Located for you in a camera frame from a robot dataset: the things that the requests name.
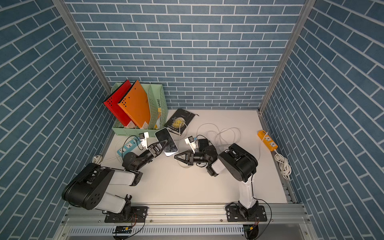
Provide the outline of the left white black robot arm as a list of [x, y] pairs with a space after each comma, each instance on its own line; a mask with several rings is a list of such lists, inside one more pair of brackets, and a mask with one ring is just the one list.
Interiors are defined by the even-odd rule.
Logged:
[[75, 176], [62, 192], [62, 199], [70, 205], [86, 210], [101, 210], [129, 218], [132, 197], [124, 198], [107, 192], [109, 186], [136, 186], [143, 173], [140, 169], [158, 157], [168, 146], [163, 140], [147, 147], [139, 156], [129, 152], [123, 156], [123, 170], [90, 163]]

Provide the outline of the mint green file organizer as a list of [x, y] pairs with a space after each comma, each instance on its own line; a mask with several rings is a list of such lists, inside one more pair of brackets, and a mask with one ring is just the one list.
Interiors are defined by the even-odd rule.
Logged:
[[164, 127], [168, 118], [168, 107], [163, 85], [141, 83], [148, 96], [151, 120], [148, 129], [140, 129], [118, 105], [133, 84], [134, 82], [131, 83], [129, 80], [115, 84], [113, 92], [104, 101], [104, 105], [117, 118], [112, 129], [118, 136], [138, 136], [140, 133], [149, 132], [150, 137], [154, 137], [155, 132]]

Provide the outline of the black smartphone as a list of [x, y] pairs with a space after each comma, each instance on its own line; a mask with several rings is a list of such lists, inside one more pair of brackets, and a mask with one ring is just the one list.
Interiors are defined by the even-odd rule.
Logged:
[[163, 142], [163, 152], [167, 157], [170, 157], [174, 154], [176, 154], [179, 149], [171, 136], [169, 130], [167, 128], [163, 128], [161, 130], [158, 130], [155, 132], [155, 136], [159, 142]]

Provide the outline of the blue power strip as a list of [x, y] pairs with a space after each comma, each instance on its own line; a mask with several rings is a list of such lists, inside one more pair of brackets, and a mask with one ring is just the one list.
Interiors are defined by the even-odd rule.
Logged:
[[121, 148], [117, 150], [118, 157], [123, 157], [125, 154], [130, 152], [139, 152], [143, 150], [141, 142], [137, 138], [130, 138], [127, 141], [121, 140], [121, 143], [125, 143]]

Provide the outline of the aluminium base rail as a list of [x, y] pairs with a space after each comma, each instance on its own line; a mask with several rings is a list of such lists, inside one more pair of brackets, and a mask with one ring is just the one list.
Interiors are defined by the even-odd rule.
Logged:
[[[270, 224], [308, 224], [310, 218], [302, 204], [265, 204]], [[229, 224], [225, 204], [148, 204], [147, 225]], [[98, 210], [70, 207], [62, 226], [101, 226], [105, 215]]]

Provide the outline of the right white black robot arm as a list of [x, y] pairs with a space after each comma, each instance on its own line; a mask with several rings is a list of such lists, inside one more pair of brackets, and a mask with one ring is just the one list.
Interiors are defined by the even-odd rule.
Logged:
[[253, 192], [253, 175], [257, 172], [258, 161], [239, 145], [232, 144], [220, 154], [213, 145], [207, 145], [197, 151], [187, 150], [176, 154], [174, 159], [188, 166], [206, 164], [207, 172], [212, 177], [228, 170], [240, 182], [240, 206], [248, 211], [258, 203]]

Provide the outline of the orange power strip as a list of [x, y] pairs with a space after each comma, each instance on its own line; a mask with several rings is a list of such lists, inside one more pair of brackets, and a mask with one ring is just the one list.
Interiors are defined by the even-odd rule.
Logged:
[[258, 132], [258, 136], [271, 152], [274, 152], [278, 148], [278, 145], [272, 140], [268, 132], [261, 130]]

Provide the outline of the black book gold emblem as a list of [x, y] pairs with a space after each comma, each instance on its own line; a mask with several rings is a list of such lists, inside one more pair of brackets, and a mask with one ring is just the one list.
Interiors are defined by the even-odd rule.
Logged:
[[195, 116], [196, 114], [187, 110], [177, 109], [165, 123], [164, 127], [167, 128], [170, 132], [180, 136], [183, 134]]

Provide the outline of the orange folder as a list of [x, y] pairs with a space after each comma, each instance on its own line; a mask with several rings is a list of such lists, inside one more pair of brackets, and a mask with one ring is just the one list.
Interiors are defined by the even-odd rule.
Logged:
[[140, 129], [148, 129], [151, 120], [149, 100], [139, 81], [135, 81], [118, 103]]

